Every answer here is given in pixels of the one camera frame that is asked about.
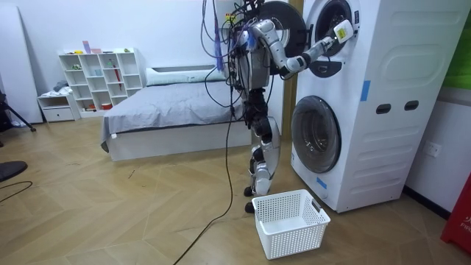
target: green wall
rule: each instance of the green wall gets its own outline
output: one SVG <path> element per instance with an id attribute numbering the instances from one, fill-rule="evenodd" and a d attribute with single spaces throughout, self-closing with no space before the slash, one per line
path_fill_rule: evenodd
<path id="1" fill-rule="evenodd" d="M 471 15 L 464 25 L 443 86 L 471 90 Z"/>

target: red object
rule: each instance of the red object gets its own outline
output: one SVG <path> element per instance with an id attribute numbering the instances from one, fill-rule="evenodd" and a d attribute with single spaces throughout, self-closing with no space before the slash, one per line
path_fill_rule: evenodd
<path id="1" fill-rule="evenodd" d="M 464 184 L 463 191 L 456 202 L 441 239 L 452 241 L 471 253 L 471 174 Z"/>
<path id="2" fill-rule="evenodd" d="M 115 74 L 116 74 L 116 78 L 118 79 L 118 82 L 120 82 L 121 80 L 119 79 L 118 69 L 115 69 Z"/>
<path id="3" fill-rule="evenodd" d="M 103 110 L 111 110 L 112 107 L 113 107 L 113 106 L 112 106 L 110 103 L 108 103 L 108 104 L 102 104 Z"/>

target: herringbone floor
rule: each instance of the herringbone floor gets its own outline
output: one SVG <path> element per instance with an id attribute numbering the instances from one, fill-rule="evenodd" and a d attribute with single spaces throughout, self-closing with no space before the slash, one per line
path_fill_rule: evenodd
<path id="1" fill-rule="evenodd" d="M 0 205 L 0 264 L 172 264 L 227 207 L 224 150 L 111 162 L 99 147 L 101 119 L 38 125 L 0 135 L 0 162 L 29 168 L 0 184 L 34 185 Z M 305 188 L 291 170 L 290 145 L 272 192 Z M 230 150 L 234 205 L 181 264 L 471 264 L 439 240 L 445 221 L 407 196 L 343 214 L 328 211 L 322 246 L 265 259 L 248 201 L 248 147 Z M 0 199 L 20 189 L 0 190 Z"/>

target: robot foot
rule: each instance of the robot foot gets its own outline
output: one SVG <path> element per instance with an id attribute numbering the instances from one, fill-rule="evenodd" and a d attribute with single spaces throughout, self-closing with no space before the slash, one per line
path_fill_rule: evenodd
<path id="1" fill-rule="evenodd" d="M 252 193 L 252 187 L 246 187 L 244 189 L 244 196 L 245 197 L 252 197 L 253 196 L 253 193 Z"/>
<path id="2" fill-rule="evenodd" d="M 253 204 L 251 202 L 248 202 L 245 205 L 245 212 L 246 213 L 255 213 L 255 209 L 253 208 Z"/>

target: dryer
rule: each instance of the dryer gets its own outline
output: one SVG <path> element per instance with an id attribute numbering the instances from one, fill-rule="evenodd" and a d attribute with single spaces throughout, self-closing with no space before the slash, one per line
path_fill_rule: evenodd
<path id="1" fill-rule="evenodd" d="M 319 40 L 356 35 L 299 74 L 291 165 L 337 212 L 399 198 L 470 11 L 468 0 L 305 0 Z"/>

